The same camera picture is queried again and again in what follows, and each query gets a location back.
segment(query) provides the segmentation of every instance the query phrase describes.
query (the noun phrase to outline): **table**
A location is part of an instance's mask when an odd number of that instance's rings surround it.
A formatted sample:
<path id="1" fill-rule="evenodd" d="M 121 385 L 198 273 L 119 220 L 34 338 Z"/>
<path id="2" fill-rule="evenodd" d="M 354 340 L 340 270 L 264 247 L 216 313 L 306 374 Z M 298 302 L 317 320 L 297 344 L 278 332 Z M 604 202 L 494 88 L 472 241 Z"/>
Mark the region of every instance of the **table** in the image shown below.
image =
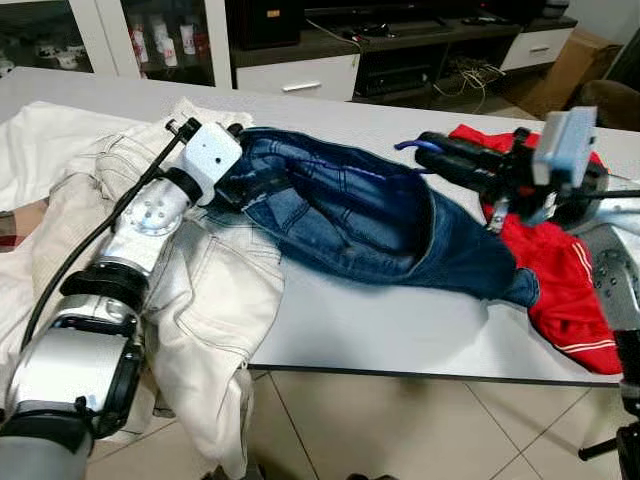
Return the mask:
<path id="1" fill-rule="evenodd" d="M 306 132 L 414 165 L 393 144 L 460 123 L 486 133 L 542 122 L 229 91 L 151 80 L 17 68 L 0 80 L 0 121 L 43 100 L 154 121 L 186 96 L 218 110 L 246 111 L 257 125 Z M 598 129 L 596 150 L 611 169 L 640 177 L 640 134 Z M 439 177 L 430 185 L 482 219 L 477 196 Z M 555 351 L 530 327 L 526 311 L 464 294 L 378 287 L 320 274 L 285 259 L 286 288 L 273 328 L 252 358 L 264 368 L 320 369 L 562 384 L 612 384 Z"/>

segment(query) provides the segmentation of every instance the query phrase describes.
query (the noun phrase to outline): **denim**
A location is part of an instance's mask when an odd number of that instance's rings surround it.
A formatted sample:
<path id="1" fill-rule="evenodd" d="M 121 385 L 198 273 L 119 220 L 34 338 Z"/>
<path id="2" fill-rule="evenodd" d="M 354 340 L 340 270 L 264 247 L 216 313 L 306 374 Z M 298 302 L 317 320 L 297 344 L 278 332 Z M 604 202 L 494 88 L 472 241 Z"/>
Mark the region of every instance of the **denim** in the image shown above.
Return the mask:
<path id="1" fill-rule="evenodd" d="M 537 301 L 533 272 L 516 273 L 504 243 L 417 170 L 296 132 L 250 128 L 240 141 L 209 208 L 241 208 L 283 254 L 366 283 Z"/>

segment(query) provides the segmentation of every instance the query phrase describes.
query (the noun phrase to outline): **black cable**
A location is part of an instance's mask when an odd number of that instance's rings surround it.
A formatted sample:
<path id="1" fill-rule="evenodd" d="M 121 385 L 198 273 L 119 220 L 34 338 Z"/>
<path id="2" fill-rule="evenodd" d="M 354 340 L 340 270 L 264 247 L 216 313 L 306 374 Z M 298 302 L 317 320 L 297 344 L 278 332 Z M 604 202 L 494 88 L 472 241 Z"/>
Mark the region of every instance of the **black cable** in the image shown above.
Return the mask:
<path id="1" fill-rule="evenodd" d="M 171 139 L 169 144 L 164 147 L 162 152 L 160 152 L 160 154 L 151 163 L 151 165 L 149 165 L 149 168 L 147 168 L 147 170 L 145 170 L 145 172 L 140 176 L 136 184 L 131 187 L 122 197 L 120 197 L 120 199 L 114 205 L 113 211 L 109 214 L 109 216 L 89 235 L 87 235 L 84 240 L 82 240 L 82 242 L 80 242 L 80 244 L 73 249 L 71 254 L 69 254 L 62 265 L 60 265 L 56 273 L 53 275 L 53 277 L 51 277 L 51 280 L 49 280 L 49 283 L 47 283 L 47 286 L 42 292 L 42 295 L 40 295 L 40 298 L 38 299 L 35 307 L 33 307 L 31 317 L 29 318 L 29 323 L 27 323 L 27 328 L 25 329 L 24 335 L 22 337 L 20 351 L 23 351 L 26 346 L 29 345 L 29 342 L 31 342 L 33 334 L 36 330 L 36 326 L 38 325 L 40 315 L 42 314 L 42 311 L 44 310 L 49 297 L 51 297 L 51 294 L 56 289 L 58 283 L 60 283 L 60 280 L 62 280 L 64 274 L 69 270 L 69 268 L 78 259 L 82 252 L 85 251 L 86 248 L 91 245 L 91 243 L 93 243 L 95 239 L 98 238 L 107 228 L 113 225 L 114 221 L 120 216 L 125 208 L 127 208 L 127 205 L 129 205 L 131 200 L 133 200 L 133 198 L 138 194 L 142 187 L 144 187 L 147 183 L 149 183 L 149 181 L 151 181 L 151 179 L 156 174 L 160 163 L 162 163 L 162 161 L 167 158 L 167 156 L 169 155 L 169 153 L 171 153 L 175 146 L 182 141 L 182 138 L 183 137 L 181 135 L 176 135 Z"/>
<path id="2" fill-rule="evenodd" d="M 607 198 L 639 198 L 640 190 L 616 190 L 612 192 L 574 192 L 569 197 L 573 199 L 585 200 L 604 200 Z"/>

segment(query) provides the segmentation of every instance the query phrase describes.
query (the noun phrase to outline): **drawer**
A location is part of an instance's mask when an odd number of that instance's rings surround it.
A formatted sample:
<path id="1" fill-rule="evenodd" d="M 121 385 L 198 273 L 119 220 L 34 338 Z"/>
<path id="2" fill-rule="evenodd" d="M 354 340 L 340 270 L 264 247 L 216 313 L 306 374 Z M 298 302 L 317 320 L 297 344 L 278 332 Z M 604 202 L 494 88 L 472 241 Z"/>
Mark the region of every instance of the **drawer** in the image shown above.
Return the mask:
<path id="1" fill-rule="evenodd" d="M 501 70 L 555 62 L 573 28 L 521 33 L 511 44 Z"/>
<path id="2" fill-rule="evenodd" d="M 360 55 L 343 55 L 244 67 L 236 70 L 236 81 L 239 90 L 351 100 L 359 61 Z"/>

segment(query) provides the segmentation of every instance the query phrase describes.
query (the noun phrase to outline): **bottle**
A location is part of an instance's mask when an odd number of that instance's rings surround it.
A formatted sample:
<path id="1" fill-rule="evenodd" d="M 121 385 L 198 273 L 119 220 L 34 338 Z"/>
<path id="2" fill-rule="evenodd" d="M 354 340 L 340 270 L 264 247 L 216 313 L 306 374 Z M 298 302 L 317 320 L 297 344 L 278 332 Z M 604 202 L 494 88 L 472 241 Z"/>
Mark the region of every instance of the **bottle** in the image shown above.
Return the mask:
<path id="1" fill-rule="evenodd" d="M 165 38 L 162 40 L 162 55 L 164 56 L 164 63 L 167 67 L 177 67 L 178 57 L 176 56 L 176 49 L 173 45 L 171 38 Z"/>
<path id="2" fill-rule="evenodd" d="M 180 35 L 185 55 L 195 55 L 196 44 L 193 41 L 193 25 L 180 25 Z"/>
<path id="3" fill-rule="evenodd" d="M 151 15 L 151 28 L 153 28 L 153 39 L 156 43 L 156 50 L 158 53 L 163 53 L 163 40 L 169 38 L 169 32 L 167 31 L 167 24 L 164 23 L 162 14 Z"/>
<path id="4" fill-rule="evenodd" d="M 133 43 L 133 50 L 136 53 L 136 57 L 140 63 L 146 63 L 149 61 L 149 54 L 147 53 L 147 47 L 144 44 L 144 33 L 140 30 L 133 30 L 131 32 L 131 42 Z"/>

